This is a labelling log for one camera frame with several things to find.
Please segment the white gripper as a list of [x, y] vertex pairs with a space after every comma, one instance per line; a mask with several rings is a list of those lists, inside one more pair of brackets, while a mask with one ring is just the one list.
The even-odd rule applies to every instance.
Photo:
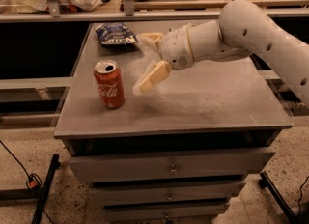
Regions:
[[183, 26], [179, 29], [162, 33], [140, 33], [137, 40], [152, 49], [160, 52], [161, 61], [152, 60], [146, 67], [146, 71], [139, 77], [132, 88], [135, 95], [147, 93], [154, 86], [165, 80], [171, 70], [184, 70], [190, 68], [193, 63], [189, 42], [188, 28]]

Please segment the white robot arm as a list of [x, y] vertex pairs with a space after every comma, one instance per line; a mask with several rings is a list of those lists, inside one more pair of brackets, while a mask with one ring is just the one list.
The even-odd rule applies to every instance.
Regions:
[[246, 0], [225, 5], [217, 20], [186, 24], [166, 34], [142, 33], [137, 39], [160, 57], [134, 85], [138, 94], [150, 91], [171, 71], [190, 68], [199, 61], [232, 61], [255, 54], [309, 106], [309, 44]]

